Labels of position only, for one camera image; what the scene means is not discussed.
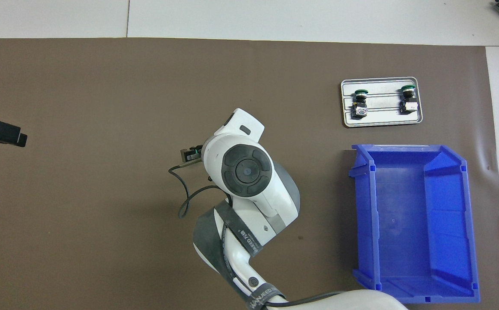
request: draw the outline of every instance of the blue plastic bin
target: blue plastic bin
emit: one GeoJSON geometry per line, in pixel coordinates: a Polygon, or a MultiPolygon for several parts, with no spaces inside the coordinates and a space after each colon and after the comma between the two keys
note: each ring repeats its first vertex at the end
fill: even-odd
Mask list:
{"type": "Polygon", "coordinates": [[[466,161],[443,145],[353,145],[357,281],[403,304],[479,302],[466,161]]]}

